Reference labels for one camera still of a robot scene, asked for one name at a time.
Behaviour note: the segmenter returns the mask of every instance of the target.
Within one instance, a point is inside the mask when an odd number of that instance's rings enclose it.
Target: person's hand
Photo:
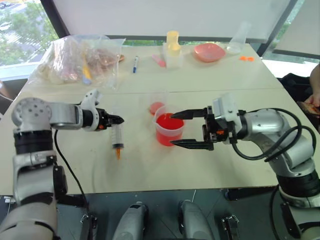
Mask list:
[[[315,92],[310,97],[308,97],[305,101],[307,104],[313,104],[315,107],[320,107],[320,92]]]

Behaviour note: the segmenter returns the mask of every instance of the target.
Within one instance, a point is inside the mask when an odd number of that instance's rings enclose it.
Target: plastic bag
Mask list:
[[[70,35],[51,43],[29,83],[82,82],[116,89],[118,65],[125,39],[104,35]]]

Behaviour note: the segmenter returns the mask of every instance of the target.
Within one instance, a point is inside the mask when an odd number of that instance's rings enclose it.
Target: tree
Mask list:
[[[10,9],[7,9],[2,22],[11,23],[10,31],[14,31],[19,36],[21,44],[8,43],[1,34],[0,64],[2,65],[26,62],[30,59],[32,52],[43,54],[50,43],[58,39],[41,4],[28,2],[23,12],[13,14],[10,13]]]

